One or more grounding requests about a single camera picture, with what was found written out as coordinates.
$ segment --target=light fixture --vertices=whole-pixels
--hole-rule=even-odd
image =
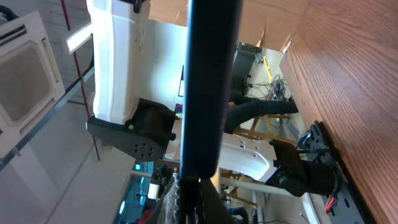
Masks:
[[[123,209],[124,209],[124,204],[125,204],[125,203],[126,203],[126,202],[123,201],[122,204],[120,205],[119,214],[122,214]]]
[[[69,54],[74,53],[80,46],[82,46],[88,39],[91,38],[93,33],[91,21],[85,21],[78,27],[68,32],[66,37],[67,51]]]
[[[145,197],[141,195],[141,198],[139,199],[139,204],[144,205],[145,204]]]

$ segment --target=white wall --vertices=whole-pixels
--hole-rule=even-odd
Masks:
[[[0,172],[1,223],[43,223],[58,201],[57,191],[27,144]]]
[[[185,63],[187,28],[149,20],[141,67],[141,97],[164,104],[174,111],[182,65]]]
[[[65,2],[72,28],[88,18],[85,1]],[[19,16],[40,12],[63,84],[68,87],[77,72],[73,57],[60,47],[60,37],[67,31],[60,0],[0,0],[0,4],[10,7]],[[184,27],[148,22],[139,74],[141,95],[171,110],[176,103],[182,104],[182,98],[177,95],[185,61],[186,36]],[[77,51],[81,71],[88,66],[91,54],[91,41]],[[93,90],[93,82],[86,87],[88,95]],[[83,102],[81,91],[73,100]],[[85,129],[86,119],[83,106],[66,104],[29,146],[22,149],[21,157],[15,157],[0,172],[2,222],[112,222],[119,209],[122,185],[134,159],[116,149],[100,151],[100,162],[94,150],[85,158],[93,145]]]
[[[115,148],[101,155],[90,151],[48,224],[112,223],[135,159]]]
[[[86,1],[65,0],[71,27],[87,18]],[[60,37],[67,32],[60,0],[0,0],[22,17],[39,11],[50,39],[63,84],[68,87],[77,77],[73,56],[62,51]],[[91,61],[92,42],[77,51],[80,70]],[[86,85],[93,90],[93,80]],[[78,90],[73,100],[83,102]],[[93,145],[87,133],[84,106],[66,104],[43,129],[0,171],[1,223],[43,223],[72,181],[84,156]]]

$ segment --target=cardboard box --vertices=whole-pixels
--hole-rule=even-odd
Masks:
[[[179,26],[187,23],[187,0],[151,0],[149,19]],[[308,0],[244,0],[238,39],[246,44],[280,50],[293,34]]]

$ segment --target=black metal bracket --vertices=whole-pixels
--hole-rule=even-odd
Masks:
[[[89,133],[140,161],[163,159],[177,118],[166,106],[140,99],[136,112],[126,124],[109,123],[92,116]]]
[[[316,121],[311,125],[299,139],[298,147],[309,149],[308,160],[335,167],[335,172],[341,177],[340,190],[335,192],[339,203],[329,213],[332,223],[376,223],[322,122]],[[316,149],[330,151],[314,153]]]
[[[326,164],[303,161],[296,147],[290,143],[272,140],[277,160],[277,170],[266,182],[267,185],[282,188],[296,197],[305,192],[330,195],[338,186],[339,178],[335,171]]]

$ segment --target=wood grain table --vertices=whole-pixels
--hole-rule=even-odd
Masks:
[[[280,68],[378,223],[398,223],[398,2],[313,0]]]

